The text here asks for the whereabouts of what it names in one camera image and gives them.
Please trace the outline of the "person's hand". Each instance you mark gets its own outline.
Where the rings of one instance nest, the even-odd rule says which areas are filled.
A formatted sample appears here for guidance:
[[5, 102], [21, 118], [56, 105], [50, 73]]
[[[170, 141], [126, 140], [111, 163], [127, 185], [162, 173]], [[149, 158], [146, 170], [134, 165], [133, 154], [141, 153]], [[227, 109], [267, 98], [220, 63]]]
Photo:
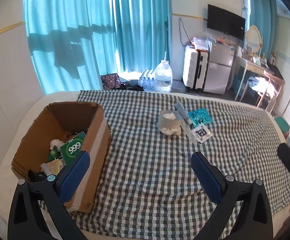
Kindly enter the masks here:
[[274, 239], [279, 239], [281, 236], [283, 236], [290, 227], [290, 215], [289, 217], [287, 217], [287, 219], [285, 219], [285, 221], [283, 222], [281, 228], [278, 230], [276, 236], [274, 237]]

